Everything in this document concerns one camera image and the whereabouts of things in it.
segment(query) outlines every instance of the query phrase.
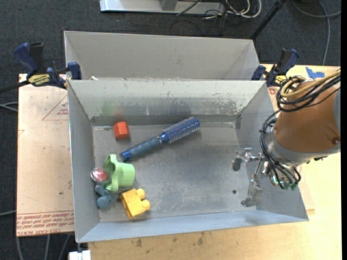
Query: green plastic toy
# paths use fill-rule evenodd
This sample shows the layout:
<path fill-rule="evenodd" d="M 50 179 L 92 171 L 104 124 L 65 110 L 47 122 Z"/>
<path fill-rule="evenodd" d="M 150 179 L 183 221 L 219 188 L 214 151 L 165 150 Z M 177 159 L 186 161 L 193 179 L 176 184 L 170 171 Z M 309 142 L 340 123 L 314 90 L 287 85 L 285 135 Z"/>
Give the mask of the green plastic toy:
<path fill-rule="evenodd" d="M 132 164 L 117 161 L 115 154 L 110 154 L 102 168 L 110 175 L 111 180 L 104 183 L 106 190 L 117 192 L 120 187 L 131 187 L 135 181 L 135 168 Z"/>

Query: hairbrush handle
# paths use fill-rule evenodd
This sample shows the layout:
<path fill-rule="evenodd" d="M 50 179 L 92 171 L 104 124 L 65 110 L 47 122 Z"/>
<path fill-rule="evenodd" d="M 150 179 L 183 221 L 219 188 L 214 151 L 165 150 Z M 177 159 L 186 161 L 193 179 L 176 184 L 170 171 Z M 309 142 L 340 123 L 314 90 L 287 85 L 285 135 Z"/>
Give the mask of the hairbrush handle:
<path fill-rule="evenodd" d="M 128 161 L 130 158 L 139 156 L 145 152 L 151 151 L 162 143 L 159 137 L 154 137 L 147 141 L 138 144 L 137 146 L 129 148 L 127 151 L 122 152 L 120 155 L 124 161 Z"/>

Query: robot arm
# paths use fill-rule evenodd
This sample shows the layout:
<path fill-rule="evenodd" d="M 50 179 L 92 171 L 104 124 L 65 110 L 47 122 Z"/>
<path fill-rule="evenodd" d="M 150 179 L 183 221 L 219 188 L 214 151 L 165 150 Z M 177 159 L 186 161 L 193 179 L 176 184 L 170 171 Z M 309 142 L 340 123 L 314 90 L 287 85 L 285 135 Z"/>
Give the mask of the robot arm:
<path fill-rule="evenodd" d="M 313 82 L 295 77 L 281 86 L 277 101 L 280 113 L 263 150 L 284 166 L 339 152 L 339 71 Z"/>
<path fill-rule="evenodd" d="M 276 99 L 279 110 L 267 118 L 260 131 L 262 153 L 254 158 L 258 165 L 248 197 L 241 202 L 245 207 L 259 202 L 263 175 L 269 176 L 274 186 L 294 190 L 301 179 L 298 166 L 340 151 L 340 71 L 317 81 L 289 78 L 280 85 Z M 247 151 L 238 159 L 253 160 Z"/>

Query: pink ball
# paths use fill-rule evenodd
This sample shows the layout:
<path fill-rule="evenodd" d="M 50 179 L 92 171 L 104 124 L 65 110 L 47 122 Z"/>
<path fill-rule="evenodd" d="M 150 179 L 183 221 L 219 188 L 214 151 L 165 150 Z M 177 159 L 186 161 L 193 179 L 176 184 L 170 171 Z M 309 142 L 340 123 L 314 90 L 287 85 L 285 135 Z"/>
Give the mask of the pink ball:
<path fill-rule="evenodd" d="M 105 183 L 108 181 L 107 171 L 99 167 L 92 169 L 91 177 L 97 183 Z"/>

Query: yellow toy block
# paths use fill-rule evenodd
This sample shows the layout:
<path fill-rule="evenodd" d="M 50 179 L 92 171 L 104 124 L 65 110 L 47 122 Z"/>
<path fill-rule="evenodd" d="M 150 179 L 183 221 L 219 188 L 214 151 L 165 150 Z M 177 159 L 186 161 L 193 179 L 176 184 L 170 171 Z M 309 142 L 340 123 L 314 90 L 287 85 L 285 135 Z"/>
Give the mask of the yellow toy block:
<path fill-rule="evenodd" d="M 120 200 L 123 203 L 126 214 L 129 219 L 136 217 L 151 208 L 151 204 L 145 198 L 145 191 L 141 188 L 132 189 L 124 192 L 120 196 Z"/>

